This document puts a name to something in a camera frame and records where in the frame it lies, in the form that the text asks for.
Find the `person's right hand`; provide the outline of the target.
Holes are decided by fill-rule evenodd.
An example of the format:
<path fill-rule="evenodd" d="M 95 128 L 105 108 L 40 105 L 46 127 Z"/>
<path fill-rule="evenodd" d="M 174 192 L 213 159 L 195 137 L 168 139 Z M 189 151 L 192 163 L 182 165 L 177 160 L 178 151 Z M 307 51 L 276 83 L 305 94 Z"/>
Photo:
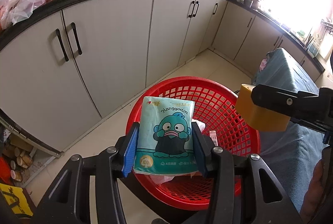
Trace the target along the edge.
<path fill-rule="evenodd" d="M 322 160 L 320 160 L 314 167 L 313 176 L 304 196 L 303 205 L 301 206 L 300 217 L 303 223 L 308 223 L 311 220 L 315 213 L 315 209 L 320 202 L 323 194 L 323 187 L 321 184 L 322 175 L 323 163 Z"/>

